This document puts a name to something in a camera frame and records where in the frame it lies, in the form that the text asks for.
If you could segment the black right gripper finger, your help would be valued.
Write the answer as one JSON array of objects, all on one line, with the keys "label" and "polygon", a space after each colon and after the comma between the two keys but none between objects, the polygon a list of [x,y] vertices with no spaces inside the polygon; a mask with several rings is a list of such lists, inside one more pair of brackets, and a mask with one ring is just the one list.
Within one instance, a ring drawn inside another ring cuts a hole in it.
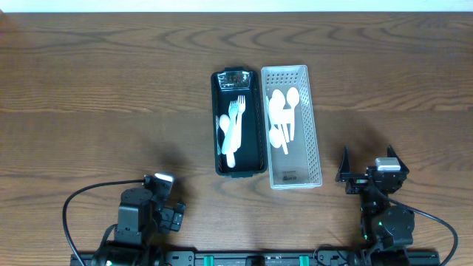
[{"label": "black right gripper finger", "polygon": [[397,160],[400,170],[406,170],[406,165],[401,160],[401,158],[397,155],[397,153],[395,152],[394,148],[391,145],[387,146],[387,156],[391,158],[395,158]]},{"label": "black right gripper finger", "polygon": [[343,156],[336,175],[337,181],[347,181],[350,178],[350,161],[348,155],[348,147],[344,147]]}]

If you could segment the white plastic spoon bowl-down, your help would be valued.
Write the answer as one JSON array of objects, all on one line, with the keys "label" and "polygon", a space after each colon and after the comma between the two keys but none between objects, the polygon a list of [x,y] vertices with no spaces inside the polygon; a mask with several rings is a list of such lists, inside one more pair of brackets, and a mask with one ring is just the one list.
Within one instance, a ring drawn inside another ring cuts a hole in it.
[{"label": "white plastic spoon bowl-down", "polygon": [[[286,103],[285,96],[279,89],[275,89],[273,91],[271,100],[273,101],[273,112],[284,109],[284,106]],[[278,124],[278,125],[283,131],[285,142],[288,143],[290,139],[289,139],[287,124]]]}]

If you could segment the white plastic utensil handle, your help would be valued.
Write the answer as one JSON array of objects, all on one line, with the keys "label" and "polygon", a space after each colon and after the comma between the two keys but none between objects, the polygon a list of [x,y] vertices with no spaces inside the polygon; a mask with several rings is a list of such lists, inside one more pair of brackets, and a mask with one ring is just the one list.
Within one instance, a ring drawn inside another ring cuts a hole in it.
[{"label": "white plastic utensil handle", "polygon": [[270,138],[270,144],[272,147],[275,149],[278,149],[282,146],[282,139],[280,135],[280,130],[273,124],[273,120],[270,114],[270,100],[269,97],[266,97],[266,104],[268,108],[268,118],[269,118],[269,124],[270,124],[270,129],[269,129],[269,138]]}]

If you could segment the pale green plastic fork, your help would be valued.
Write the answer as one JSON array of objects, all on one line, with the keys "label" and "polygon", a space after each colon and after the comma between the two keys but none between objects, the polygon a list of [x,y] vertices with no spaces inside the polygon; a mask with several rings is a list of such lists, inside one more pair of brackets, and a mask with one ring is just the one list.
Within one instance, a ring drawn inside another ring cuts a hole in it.
[{"label": "pale green plastic fork", "polygon": [[228,110],[230,123],[229,123],[229,127],[227,130],[225,139],[223,141],[223,145],[222,145],[223,154],[228,154],[232,151],[233,133],[234,133],[234,127],[236,123],[236,116],[237,116],[238,110],[239,110],[238,100],[231,101],[229,105],[229,110]]}]

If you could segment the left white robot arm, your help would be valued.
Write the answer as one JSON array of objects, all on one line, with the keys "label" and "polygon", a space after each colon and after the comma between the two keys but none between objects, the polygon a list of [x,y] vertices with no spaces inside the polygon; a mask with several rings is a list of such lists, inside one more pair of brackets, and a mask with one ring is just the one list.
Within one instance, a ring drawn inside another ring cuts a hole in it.
[{"label": "left white robot arm", "polygon": [[163,265],[161,248],[152,243],[158,235],[178,232],[186,205],[166,206],[174,178],[166,174],[146,175],[141,188],[130,188],[120,196],[118,223],[104,234],[91,265]]}]

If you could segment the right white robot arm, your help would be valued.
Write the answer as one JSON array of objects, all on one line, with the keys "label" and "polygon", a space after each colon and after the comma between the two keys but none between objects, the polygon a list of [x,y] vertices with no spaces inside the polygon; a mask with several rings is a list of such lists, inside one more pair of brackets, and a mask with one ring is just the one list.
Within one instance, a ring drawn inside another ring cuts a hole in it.
[{"label": "right white robot arm", "polygon": [[349,265],[382,265],[389,257],[401,253],[401,264],[409,262],[403,254],[413,243],[415,215],[412,211],[390,203],[406,180],[409,169],[391,146],[387,156],[375,159],[363,174],[350,170],[348,148],[344,148],[336,181],[345,183],[346,194],[357,194],[361,200],[361,232],[367,246],[347,256]]}]

